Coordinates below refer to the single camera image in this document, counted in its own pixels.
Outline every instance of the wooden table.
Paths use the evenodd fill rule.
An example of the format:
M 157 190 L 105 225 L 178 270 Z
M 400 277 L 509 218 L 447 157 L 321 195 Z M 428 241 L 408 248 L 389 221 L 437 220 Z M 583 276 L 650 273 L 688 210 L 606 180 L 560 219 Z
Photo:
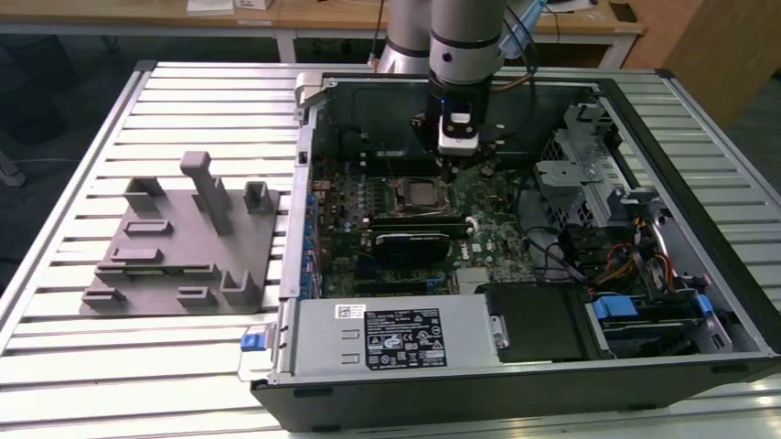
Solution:
M 272 37 L 280 61 L 295 62 L 296 38 L 371 38 L 376 26 L 377 5 L 371 0 L 276 0 L 265 11 L 236 9 L 230 16 L 186 16 L 185 8 L 186 0 L 1 0 L 0 32 Z M 618 21 L 607 0 L 586 11 L 558 14 L 558 21 L 559 31 L 554 16 L 540 17 L 536 41 L 604 45 L 599 67 L 619 68 L 643 26 Z

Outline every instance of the floor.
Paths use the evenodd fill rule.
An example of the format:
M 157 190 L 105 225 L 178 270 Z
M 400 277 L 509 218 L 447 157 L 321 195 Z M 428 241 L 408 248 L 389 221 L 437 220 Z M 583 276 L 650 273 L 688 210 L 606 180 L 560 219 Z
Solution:
M 28 177 L 22 187 L 0 185 L 0 293 L 36 238 L 50 208 L 89 147 L 133 65 L 140 59 L 178 61 L 277 61 L 276 44 L 264 38 L 122 37 L 109 53 L 97 37 L 61 37 L 81 79 L 76 88 L 52 96 L 66 120 L 65 132 L 38 145 L 18 145 L 0 131 L 2 151 Z M 299 40 L 301 62 L 364 62 L 369 41 L 347 46 L 336 40 Z M 6 62 L 0 54 L 0 64 Z M 756 99 L 727 130 L 748 159 L 781 189 L 781 81 L 770 80 Z

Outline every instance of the metal slatted table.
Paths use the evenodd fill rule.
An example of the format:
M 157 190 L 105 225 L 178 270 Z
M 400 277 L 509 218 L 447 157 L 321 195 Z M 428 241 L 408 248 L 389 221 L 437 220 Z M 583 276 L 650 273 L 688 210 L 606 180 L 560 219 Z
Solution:
M 279 429 L 234 371 L 245 328 L 276 319 L 297 140 L 292 87 L 296 74 L 311 70 L 368 71 L 345 65 L 158 63 L 133 73 L 0 301 L 3 438 L 299 437 Z M 759 285 L 781 305 L 779 198 L 676 81 L 648 70 L 540 72 L 618 82 Z M 210 172 L 222 176 L 225 187 L 261 178 L 283 191 L 264 312 L 84 318 L 81 289 L 126 208 L 120 194 L 129 177 L 161 176 L 164 188 L 189 187 L 177 169 L 186 150 L 210 154 Z M 627 163 L 648 185 L 630 155 Z M 515 437 L 563 430 L 600 437 L 770 436 L 781 417 L 768 409 L 779 406 L 781 378 L 770 377 L 722 386 L 655 411 L 343 435 Z

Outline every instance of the power supply label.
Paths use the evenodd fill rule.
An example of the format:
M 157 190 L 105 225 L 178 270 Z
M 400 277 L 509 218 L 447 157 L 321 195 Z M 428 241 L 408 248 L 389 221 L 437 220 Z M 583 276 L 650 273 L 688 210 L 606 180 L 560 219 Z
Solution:
M 365 311 L 363 317 L 368 369 L 447 365 L 439 309 Z

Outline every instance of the circuit board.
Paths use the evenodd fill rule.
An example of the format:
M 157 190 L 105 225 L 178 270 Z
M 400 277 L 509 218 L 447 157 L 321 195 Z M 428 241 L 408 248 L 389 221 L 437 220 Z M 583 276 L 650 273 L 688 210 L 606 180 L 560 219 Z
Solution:
M 312 182 L 320 206 L 319 266 L 324 297 L 367 295 L 363 292 L 377 284 L 420 283 L 425 294 L 457 294 L 456 272 L 467 268 L 480 269 L 477 272 L 484 269 L 487 282 L 533 280 L 531 259 L 521 250 L 515 217 L 507 208 L 516 186 L 509 173 L 497 171 L 485 177 L 473 168 L 461 171 L 449 185 L 443 185 L 448 213 L 465 217 L 472 225 L 464 239 L 449 241 L 444 260 L 420 267 L 380 266 L 369 276 L 360 275 L 361 267 L 373 259 L 364 249 L 367 233 L 361 221 L 371 215 L 393 215 L 392 194 L 399 177 L 367 177 L 349 163 L 331 174 L 331 178 L 320 176 Z

